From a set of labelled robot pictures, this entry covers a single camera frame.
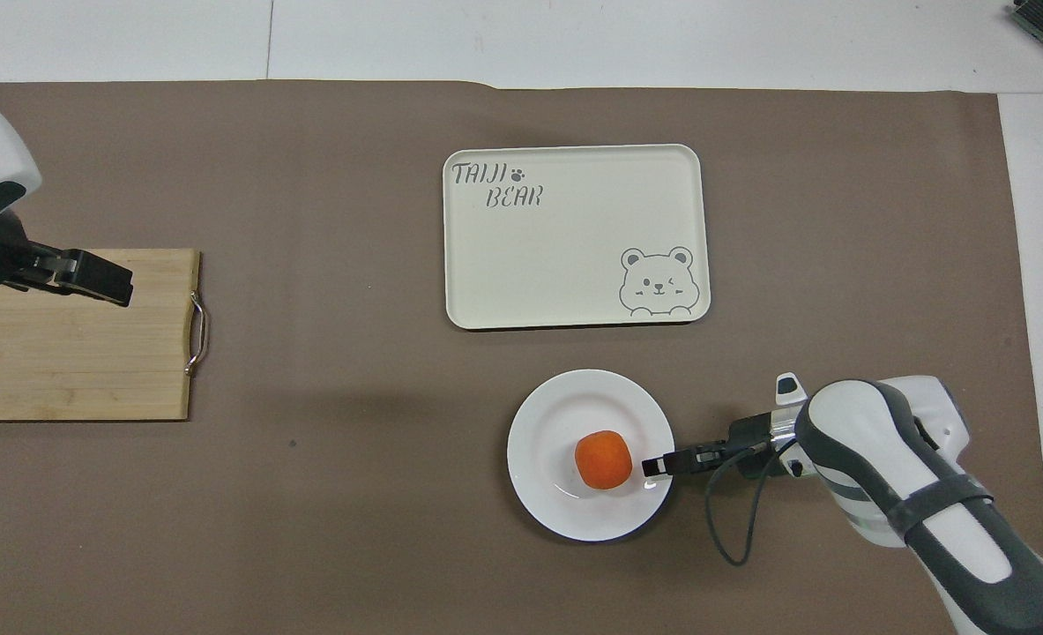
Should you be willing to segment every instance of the black strap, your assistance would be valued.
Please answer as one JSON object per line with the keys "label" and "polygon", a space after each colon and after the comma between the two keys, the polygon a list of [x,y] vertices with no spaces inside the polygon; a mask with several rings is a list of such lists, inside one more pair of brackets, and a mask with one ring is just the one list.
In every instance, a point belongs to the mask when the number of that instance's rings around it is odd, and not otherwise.
{"label": "black strap", "polygon": [[969,474],[949,474],[914,491],[908,498],[887,510],[886,516],[889,526],[904,540],[904,535],[928,516],[972,498],[992,499],[993,495]]}

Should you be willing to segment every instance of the plate rim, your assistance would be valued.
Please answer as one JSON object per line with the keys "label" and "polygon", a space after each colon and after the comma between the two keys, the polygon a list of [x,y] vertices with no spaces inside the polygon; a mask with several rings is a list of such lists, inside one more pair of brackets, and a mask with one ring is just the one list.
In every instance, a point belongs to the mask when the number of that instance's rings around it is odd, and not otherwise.
{"label": "plate rim", "polygon": [[[630,377],[626,377],[620,373],[614,373],[614,371],[612,370],[573,369],[573,370],[562,371],[562,373],[553,374],[552,377],[544,380],[544,382],[541,382],[540,385],[534,387],[532,392],[530,392],[526,396],[525,401],[522,401],[522,406],[517,407],[517,411],[513,415],[513,421],[510,422],[509,437],[508,439],[506,439],[506,451],[505,451],[506,471],[508,471],[510,475],[510,486],[513,487],[513,494],[516,495],[517,499],[522,503],[522,507],[525,507],[526,513],[528,513],[529,516],[532,516],[533,519],[536,519],[536,521],[540,523],[541,527],[544,527],[545,530],[552,531],[554,532],[554,534],[557,535],[562,535],[562,537],[581,542],[606,542],[606,541],[616,540],[618,538],[624,538],[627,535],[634,534],[634,532],[641,530],[642,527],[647,526],[647,523],[650,522],[650,519],[654,518],[655,514],[658,514],[658,510],[662,509],[662,504],[665,503],[665,499],[670,494],[671,479],[659,479],[657,480],[657,482],[655,482],[657,485],[655,485],[655,487],[652,488],[652,490],[657,490],[657,493],[653,493],[658,497],[657,503],[654,504],[653,509],[651,509],[650,513],[647,514],[646,517],[642,518],[638,523],[635,523],[633,528],[630,528],[630,530],[626,531],[620,530],[618,532],[616,532],[616,534],[611,534],[611,532],[597,532],[597,534],[586,534],[586,532],[574,531],[571,528],[560,527],[557,526],[557,523],[555,522],[551,522],[549,519],[549,514],[544,514],[544,517],[542,518],[542,516],[539,516],[537,513],[534,513],[532,506],[534,503],[536,503],[536,500],[527,499],[527,495],[533,495],[533,493],[532,491],[529,491],[529,488],[526,488],[524,486],[518,487],[518,477],[516,475],[516,470],[514,470],[514,467],[518,466],[517,461],[520,459],[516,457],[516,451],[517,451],[516,443],[520,442],[516,441],[516,439],[518,439],[516,437],[516,431],[518,430],[517,421],[518,418],[520,418],[522,415],[524,415],[527,406],[533,401],[534,395],[538,395],[547,390],[550,390],[550,385],[556,386],[560,385],[560,383],[565,381],[573,381],[573,380],[579,381],[575,378],[582,378],[589,376],[590,377],[601,376],[605,378],[605,381],[614,380],[616,382],[625,383],[626,386],[632,386],[634,387],[634,389],[637,389],[637,391],[641,394],[641,396],[645,397],[647,400],[649,400],[650,405],[653,406],[654,409],[658,411],[659,423],[662,423],[662,425],[664,425],[664,430],[666,433],[668,449],[665,451],[671,451],[674,449],[674,430],[673,426],[670,425],[670,419],[666,418],[664,411],[662,411],[662,407],[658,405],[658,400],[655,400],[654,396],[651,395],[650,392],[647,392],[647,389],[645,389],[645,387],[639,386],[637,382],[634,382],[634,380],[631,380]],[[617,401],[618,404],[626,406],[627,400],[625,400],[625,398],[621,398],[617,393],[603,391],[603,394],[607,395],[607,397],[612,397],[614,401]]]}

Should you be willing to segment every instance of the black cable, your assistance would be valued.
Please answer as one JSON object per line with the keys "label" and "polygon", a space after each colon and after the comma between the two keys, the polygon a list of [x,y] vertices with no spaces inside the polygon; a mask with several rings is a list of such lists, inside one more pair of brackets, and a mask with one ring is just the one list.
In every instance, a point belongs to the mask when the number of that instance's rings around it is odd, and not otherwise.
{"label": "black cable", "polygon": [[709,496],[713,494],[713,485],[718,483],[718,480],[729,471],[729,467],[735,466],[736,463],[744,461],[744,459],[752,457],[755,455],[755,449],[752,447],[746,447],[746,449],[739,450],[738,454],[730,457],[726,462],[721,463],[721,466],[714,470],[713,475],[710,475],[709,482],[705,484],[705,521],[709,526],[709,535],[713,538],[713,546],[718,547],[721,557],[726,559],[727,563],[731,566],[743,566],[744,563],[748,562],[748,556],[752,553],[752,532],[755,531],[755,510],[760,504],[760,491],[763,490],[763,483],[768,480],[768,473],[771,472],[772,466],[775,466],[779,462],[779,457],[782,457],[783,453],[795,445],[795,439],[791,439],[787,443],[784,443],[780,449],[776,450],[775,455],[772,455],[772,459],[768,459],[768,463],[760,470],[760,475],[758,483],[755,484],[755,493],[752,494],[752,507],[750,514],[748,515],[748,535],[744,538],[744,556],[739,559],[732,558],[726,547],[721,543],[721,537],[718,535],[718,528],[713,524],[713,511],[710,509]]}

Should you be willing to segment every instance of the metal handle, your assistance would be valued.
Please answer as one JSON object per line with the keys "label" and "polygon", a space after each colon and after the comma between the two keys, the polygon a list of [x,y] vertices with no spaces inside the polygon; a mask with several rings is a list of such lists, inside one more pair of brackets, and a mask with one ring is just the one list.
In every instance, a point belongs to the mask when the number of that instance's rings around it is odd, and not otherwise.
{"label": "metal handle", "polygon": [[199,313],[199,346],[196,348],[196,352],[191,355],[191,359],[188,359],[188,364],[184,367],[184,374],[188,376],[193,376],[196,373],[196,366],[203,359],[203,355],[208,353],[208,309],[203,307],[202,300],[199,298],[199,292],[191,292],[191,306],[193,307],[194,313]]}

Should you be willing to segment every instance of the orange fruit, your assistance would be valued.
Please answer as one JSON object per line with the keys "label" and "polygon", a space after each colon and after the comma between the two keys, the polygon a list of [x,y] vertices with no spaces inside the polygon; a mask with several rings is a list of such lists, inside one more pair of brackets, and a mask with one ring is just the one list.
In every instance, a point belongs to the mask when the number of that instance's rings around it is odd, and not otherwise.
{"label": "orange fruit", "polygon": [[611,489],[630,478],[630,450],[622,435],[593,432],[577,442],[577,468],[588,487]]}

